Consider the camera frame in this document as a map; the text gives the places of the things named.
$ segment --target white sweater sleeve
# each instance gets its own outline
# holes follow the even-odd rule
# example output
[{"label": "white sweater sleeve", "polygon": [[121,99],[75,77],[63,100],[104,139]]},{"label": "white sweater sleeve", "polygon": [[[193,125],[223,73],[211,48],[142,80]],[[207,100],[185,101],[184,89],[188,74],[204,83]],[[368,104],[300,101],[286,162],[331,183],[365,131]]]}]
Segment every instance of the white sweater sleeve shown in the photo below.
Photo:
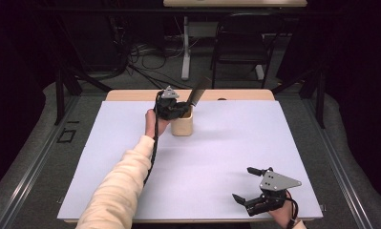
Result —
[{"label": "white sweater sleeve", "polygon": [[134,150],[125,152],[95,190],[76,228],[131,228],[153,147],[154,139],[143,135]]}]

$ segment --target chair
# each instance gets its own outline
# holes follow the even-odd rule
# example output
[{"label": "chair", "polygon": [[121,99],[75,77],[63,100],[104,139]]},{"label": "chair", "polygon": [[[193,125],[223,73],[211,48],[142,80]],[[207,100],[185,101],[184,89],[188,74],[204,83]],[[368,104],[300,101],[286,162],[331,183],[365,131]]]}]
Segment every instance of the chair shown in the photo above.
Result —
[{"label": "chair", "polygon": [[[216,31],[210,65],[210,69],[213,70],[212,89],[215,88],[216,81],[228,80],[216,78],[217,63],[252,65],[251,71],[257,65],[265,65],[265,76],[261,86],[264,88],[274,44],[284,26],[284,19],[276,14],[240,12],[226,15],[218,23]],[[264,33],[270,35],[264,39]]]}]

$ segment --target cable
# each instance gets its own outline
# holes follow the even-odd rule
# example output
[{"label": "cable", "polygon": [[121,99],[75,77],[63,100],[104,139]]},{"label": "cable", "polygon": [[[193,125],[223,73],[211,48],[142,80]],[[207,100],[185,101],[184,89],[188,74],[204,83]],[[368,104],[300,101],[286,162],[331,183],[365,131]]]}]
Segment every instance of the cable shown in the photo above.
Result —
[{"label": "cable", "polygon": [[168,77],[168,78],[171,79],[172,81],[175,81],[176,83],[178,83],[178,84],[184,86],[184,88],[181,87],[181,86],[179,86],[179,85],[176,85],[176,84],[174,84],[174,83],[171,83],[171,82],[168,82],[168,81],[165,81],[165,80],[161,80],[161,79],[154,78],[154,77],[150,76],[149,74],[144,73],[143,71],[150,71],[150,72],[154,72],[154,73],[158,73],[158,72],[151,71],[151,70],[143,70],[143,69],[138,68],[138,67],[136,67],[136,66],[134,66],[134,65],[131,65],[131,64],[129,64],[128,67],[131,68],[133,71],[139,73],[139,74],[142,75],[143,77],[145,77],[145,78],[146,78],[147,80],[149,80],[152,84],[154,84],[158,89],[163,89],[163,88],[165,88],[165,87],[162,87],[162,85],[160,85],[159,83],[166,84],[166,86],[169,86],[169,85],[170,85],[170,86],[174,86],[174,87],[176,87],[176,88],[178,88],[178,89],[189,89],[189,88],[190,88],[190,86],[187,86],[187,85],[185,85],[185,84],[181,84],[181,83],[179,83],[178,81],[174,80],[173,78],[171,78],[171,77],[169,77],[169,76],[167,76],[167,75],[165,75],[165,74],[163,74],[163,73],[159,73],[159,74],[162,74],[162,75]]},{"label": "cable", "polygon": [[160,96],[163,94],[163,91],[160,91],[157,93],[157,97],[155,98],[155,136],[154,136],[154,149],[152,151],[152,157],[151,157],[151,168],[148,170],[148,175],[143,180],[143,185],[145,186],[146,182],[148,181],[149,176],[151,175],[152,169],[154,168],[155,158],[157,157],[157,149],[158,149],[158,141],[159,141],[159,112],[158,112],[158,101],[160,99]]}]

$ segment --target desk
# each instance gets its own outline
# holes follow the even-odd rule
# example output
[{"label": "desk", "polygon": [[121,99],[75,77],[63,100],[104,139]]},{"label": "desk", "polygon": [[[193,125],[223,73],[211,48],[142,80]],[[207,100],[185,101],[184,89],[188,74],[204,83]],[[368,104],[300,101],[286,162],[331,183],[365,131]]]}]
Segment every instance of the desk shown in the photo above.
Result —
[{"label": "desk", "polygon": [[[190,91],[176,90],[184,100]],[[93,191],[143,135],[144,114],[156,90],[111,91],[97,115],[58,218],[76,222]],[[226,98],[227,101],[216,101]],[[152,174],[138,200],[134,222],[241,222],[250,217],[232,194],[257,197],[260,177],[247,167],[273,167],[302,181],[290,190],[301,219],[322,217],[286,119],[269,90],[206,90],[194,109],[194,133],[159,139]]]},{"label": "desk", "polygon": [[[165,7],[172,8],[302,8],[307,5],[306,0],[164,0]],[[188,80],[190,74],[190,50],[189,50],[189,22],[184,16],[184,57],[181,79]],[[257,67],[256,74],[263,78],[262,66]]]}]

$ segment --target beige cup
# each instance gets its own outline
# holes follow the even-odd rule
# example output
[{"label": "beige cup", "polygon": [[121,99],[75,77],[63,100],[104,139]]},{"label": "beige cup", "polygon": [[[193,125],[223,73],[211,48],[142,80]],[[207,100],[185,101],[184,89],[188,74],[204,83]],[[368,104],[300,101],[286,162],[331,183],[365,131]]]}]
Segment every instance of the beige cup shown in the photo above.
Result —
[{"label": "beige cup", "polygon": [[193,134],[193,107],[183,117],[171,122],[172,135],[189,136]]}]

